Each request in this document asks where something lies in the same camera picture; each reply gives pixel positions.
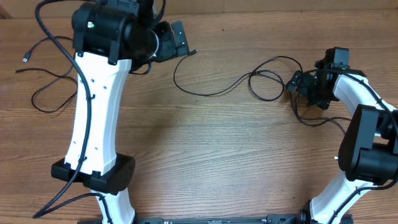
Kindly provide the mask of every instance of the wood grain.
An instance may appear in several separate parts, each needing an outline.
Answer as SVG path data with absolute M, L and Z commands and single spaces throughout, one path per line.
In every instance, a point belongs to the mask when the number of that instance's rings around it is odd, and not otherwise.
M 41 0 L 0 0 L 11 18 L 33 18 Z M 160 9 L 162 0 L 155 0 Z M 49 4 L 43 17 L 70 17 L 81 5 L 79 1 Z M 222 12 L 330 11 L 396 9 L 398 0 L 167 0 L 168 15 L 209 14 Z
M 372 87 L 398 105 L 397 10 L 166 19 L 182 20 L 190 48 L 200 50 L 177 73 L 177 81 L 188 90 L 220 90 L 276 55 L 294 57 L 309 70 L 327 48 L 340 46 L 351 49 L 351 66 L 363 70 Z M 72 36 L 70 19 L 46 19 L 45 23 L 56 35 Z M 64 184 L 51 178 L 50 167 L 68 149 L 75 102 L 61 113 L 39 113 L 30 105 L 30 96 L 52 77 L 14 71 L 42 67 L 63 73 L 69 63 L 50 42 L 37 47 L 29 63 L 21 62 L 25 52 L 44 37 L 33 19 L 2 20 L 0 29 L 7 30 L 0 32 L 0 223 L 76 223 L 98 218 L 98 206 L 91 198 L 44 219 L 30 219 Z M 323 190 L 338 170 L 333 156 L 343 135 L 335 125 L 305 127 L 294 118 L 286 93 L 265 103 L 250 94 L 246 80 L 223 96 L 188 95 L 173 84 L 177 62 L 155 64 L 149 75 L 129 76 L 123 91 L 117 149 L 136 158 L 129 193 L 140 217 L 295 213 Z M 298 69 L 285 60 L 267 68 L 278 71 L 284 80 Z M 254 84 L 264 97 L 280 92 L 280 85 L 270 80 L 257 79 Z M 56 108 L 74 91 L 72 83 L 58 82 L 36 103 Z M 303 105 L 301 111 L 307 116 L 322 114 Z M 323 115 L 349 114 L 341 103 L 333 103 Z M 62 199 L 85 192 L 76 184 Z M 356 223 L 396 223 L 397 197 L 397 188 L 370 192 L 350 213 Z

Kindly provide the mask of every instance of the wooden surface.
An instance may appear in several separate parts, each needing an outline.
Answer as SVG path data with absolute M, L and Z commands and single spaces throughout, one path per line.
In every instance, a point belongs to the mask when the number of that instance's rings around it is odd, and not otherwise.
M 158 8 L 162 0 L 155 0 Z M 34 9 L 41 0 L 0 0 L 11 18 L 33 18 Z M 79 8 L 80 1 L 49 4 L 43 17 L 70 17 Z M 167 0 L 168 15 L 209 14 L 222 12 L 274 12 L 274 11 L 330 11 L 396 9 L 398 0 Z
M 294 57 L 309 70 L 327 48 L 339 46 L 350 48 L 350 65 L 368 75 L 383 99 L 398 105 L 398 10 L 166 19 L 182 20 L 190 48 L 200 49 L 177 74 L 188 90 L 223 89 L 276 55 Z M 55 35 L 72 36 L 70 19 L 45 23 Z M 50 168 L 68 149 L 75 102 L 62 113 L 39 113 L 30 96 L 52 77 L 14 70 L 42 67 L 61 74 L 69 63 L 49 42 L 35 50 L 28 64 L 22 63 L 25 52 L 44 37 L 32 19 L 1 20 L 0 30 L 7 31 L 0 32 L 0 223 L 76 223 L 98 217 L 98 206 L 90 198 L 41 220 L 30 219 L 64 185 L 51 178 Z M 296 213 L 332 179 L 338 170 L 333 157 L 343 139 L 335 125 L 300 124 L 287 93 L 274 102 L 259 101 L 250 94 L 246 80 L 223 96 L 188 95 L 173 84 L 177 62 L 155 64 L 149 75 L 129 76 L 123 91 L 116 145 L 118 152 L 136 158 L 129 194 L 140 217 Z M 298 69 L 286 60 L 266 68 L 278 71 L 284 80 Z M 264 97 L 280 91 L 280 85 L 260 78 L 254 88 Z M 74 91 L 72 83 L 59 82 L 36 102 L 55 108 Z M 320 114 L 316 109 L 301 110 L 308 116 Z M 323 115 L 349 116 L 341 102 Z M 75 184 L 62 200 L 86 192 Z M 350 213 L 356 223 L 396 223 L 397 198 L 398 187 L 370 192 Z

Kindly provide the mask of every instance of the wooden table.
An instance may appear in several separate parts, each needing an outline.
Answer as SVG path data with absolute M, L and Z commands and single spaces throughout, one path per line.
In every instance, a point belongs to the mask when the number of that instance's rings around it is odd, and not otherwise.
M 177 74 L 188 90 L 221 90 L 276 55 L 294 57 L 309 70 L 326 49 L 339 46 L 350 48 L 350 65 L 368 74 L 372 87 L 387 102 L 398 105 L 398 10 L 166 19 L 182 20 L 191 49 L 200 50 L 182 63 Z M 70 19 L 46 19 L 45 23 L 55 35 L 72 36 Z M 98 206 L 89 198 L 43 219 L 30 219 L 65 184 L 51 178 L 50 168 L 68 149 L 75 102 L 61 113 L 36 111 L 31 94 L 53 77 L 14 71 L 41 67 L 61 74 L 70 65 L 50 42 L 39 46 L 29 63 L 21 62 L 26 51 L 45 37 L 35 20 L 1 20 L 0 30 L 0 223 L 76 223 L 98 218 Z M 277 101 L 259 101 L 250 94 L 247 80 L 223 96 L 188 95 L 173 84 L 177 62 L 155 64 L 149 75 L 131 75 L 124 87 L 116 145 L 118 152 L 136 158 L 129 193 L 140 217 L 296 213 L 323 190 L 338 170 L 333 157 L 343 134 L 335 125 L 300 124 L 287 93 Z M 278 71 L 285 81 L 298 69 L 286 60 L 266 68 Z M 267 97 L 280 92 L 280 85 L 267 79 L 256 78 L 254 87 Z M 74 91 L 72 82 L 60 81 L 38 96 L 36 103 L 56 108 Z M 303 105 L 301 110 L 307 116 L 321 113 Z M 349 114 L 339 102 L 332 103 L 323 116 Z M 75 184 L 62 200 L 86 192 Z M 350 213 L 356 223 L 396 223 L 397 199 L 398 187 L 370 192 Z

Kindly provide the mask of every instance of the tabletop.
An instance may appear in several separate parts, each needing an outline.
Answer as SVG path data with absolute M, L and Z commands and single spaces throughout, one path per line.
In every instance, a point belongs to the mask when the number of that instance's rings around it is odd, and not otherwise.
M 350 49 L 350 65 L 392 105 L 398 86 L 398 10 L 260 12 L 167 16 L 181 20 L 190 49 L 177 73 L 185 89 L 222 90 L 263 61 L 285 55 L 304 70 L 313 69 L 332 47 Z M 45 19 L 54 35 L 72 37 L 67 18 Z M 45 37 L 34 19 L 0 20 L 0 223 L 76 223 L 100 217 L 86 198 L 40 220 L 31 216 L 65 184 L 51 178 L 51 165 L 70 144 L 75 101 L 58 113 L 33 108 L 34 91 L 53 77 L 44 72 L 15 73 L 39 67 L 63 74 L 70 66 L 51 42 L 38 46 L 28 63 L 23 55 Z M 71 43 L 61 40 L 70 53 Z M 175 87 L 178 59 L 155 63 L 148 75 L 130 75 L 121 100 L 116 150 L 136 159 L 129 195 L 139 217 L 260 217 L 296 213 L 338 172 L 333 159 L 343 139 L 334 124 L 309 128 L 290 107 L 289 94 L 259 101 L 243 80 L 214 97 L 193 96 Z M 267 64 L 286 82 L 298 70 L 291 61 Z M 281 85 L 255 77 L 256 92 L 272 98 Z M 61 80 L 35 98 L 56 108 L 74 91 Z M 305 116 L 349 117 L 341 102 L 326 111 L 306 108 Z M 73 184 L 61 198 L 87 193 Z M 349 213 L 356 223 L 396 223 L 398 188 L 370 192 Z

